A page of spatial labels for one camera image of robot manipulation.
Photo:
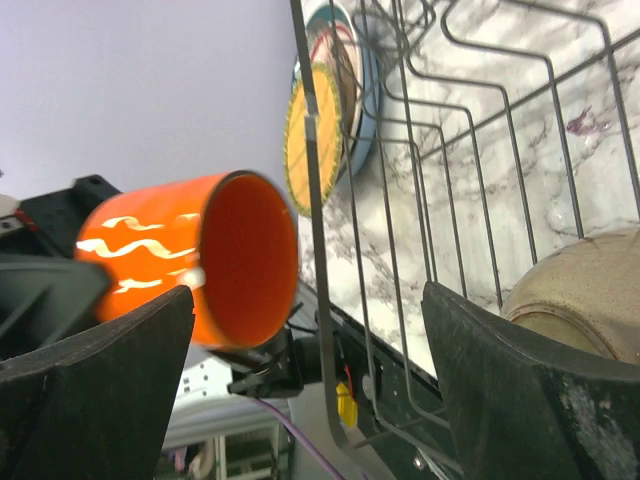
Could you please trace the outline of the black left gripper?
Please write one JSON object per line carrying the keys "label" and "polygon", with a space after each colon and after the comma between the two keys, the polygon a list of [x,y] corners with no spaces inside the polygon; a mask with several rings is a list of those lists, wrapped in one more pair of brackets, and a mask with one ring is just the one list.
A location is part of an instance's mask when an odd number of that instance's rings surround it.
{"label": "black left gripper", "polygon": [[286,399],[298,396],[306,385],[323,381],[318,329],[290,321],[258,347],[208,352],[231,367],[230,394]]}

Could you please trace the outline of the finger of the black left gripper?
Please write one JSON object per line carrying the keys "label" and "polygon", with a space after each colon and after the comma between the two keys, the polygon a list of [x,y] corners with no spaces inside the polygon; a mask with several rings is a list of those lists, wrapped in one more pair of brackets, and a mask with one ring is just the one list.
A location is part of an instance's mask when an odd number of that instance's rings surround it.
{"label": "finger of the black left gripper", "polygon": [[1,358],[37,350],[97,325],[111,286],[96,264],[44,256],[1,256]]}
{"label": "finger of the black left gripper", "polygon": [[71,258],[89,215],[120,191],[100,175],[78,178],[67,189],[9,202],[1,215],[1,252]]}

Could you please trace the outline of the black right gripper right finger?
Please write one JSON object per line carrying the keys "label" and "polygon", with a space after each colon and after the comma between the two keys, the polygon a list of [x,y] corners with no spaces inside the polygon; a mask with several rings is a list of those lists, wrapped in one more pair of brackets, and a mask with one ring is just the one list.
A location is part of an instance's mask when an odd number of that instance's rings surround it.
{"label": "black right gripper right finger", "polygon": [[517,326],[434,282],[423,318],[468,479],[636,479],[639,368]]}

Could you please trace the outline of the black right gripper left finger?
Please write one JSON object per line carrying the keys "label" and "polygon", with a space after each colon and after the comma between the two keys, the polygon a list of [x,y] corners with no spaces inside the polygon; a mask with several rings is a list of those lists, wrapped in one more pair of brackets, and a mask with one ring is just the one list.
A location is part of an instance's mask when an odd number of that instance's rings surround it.
{"label": "black right gripper left finger", "polygon": [[2,478],[153,478],[193,325],[176,287],[2,362]]}

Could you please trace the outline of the orange mug black handle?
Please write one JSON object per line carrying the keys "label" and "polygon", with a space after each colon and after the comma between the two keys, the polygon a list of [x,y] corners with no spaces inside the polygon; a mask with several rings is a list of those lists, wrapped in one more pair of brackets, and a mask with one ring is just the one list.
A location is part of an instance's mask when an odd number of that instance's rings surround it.
{"label": "orange mug black handle", "polygon": [[100,321],[184,286],[194,302],[192,341],[210,349],[270,340],[297,289],[289,208],[270,180],[247,170],[109,198],[81,227],[74,257],[104,267],[112,280]]}

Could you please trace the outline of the beige ceramic bowl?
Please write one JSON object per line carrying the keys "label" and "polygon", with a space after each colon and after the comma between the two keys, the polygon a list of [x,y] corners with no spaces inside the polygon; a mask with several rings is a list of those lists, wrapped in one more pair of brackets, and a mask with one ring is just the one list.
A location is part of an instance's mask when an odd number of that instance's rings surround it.
{"label": "beige ceramic bowl", "polygon": [[570,347],[639,363],[639,228],[585,237],[514,286],[500,315]]}

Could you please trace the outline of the yellow woven bamboo plate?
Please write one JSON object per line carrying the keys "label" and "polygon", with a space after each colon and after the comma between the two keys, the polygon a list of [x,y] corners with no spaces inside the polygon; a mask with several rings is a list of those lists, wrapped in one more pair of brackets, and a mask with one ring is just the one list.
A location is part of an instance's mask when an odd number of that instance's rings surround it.
{"label": "yellow woven bamboo plate", "polygon": [[[312,65],[312,76],[318,114],[312,132],[315,148],[321,202],[325,203],[334,190],[342,159],[342,106],[334,74],[321,63]],[[284,126],[283,165],[285,182],[291,203],[304,216],[311,215],[310,180],[305,129],[307,104],[302,81],[292,90]]]}

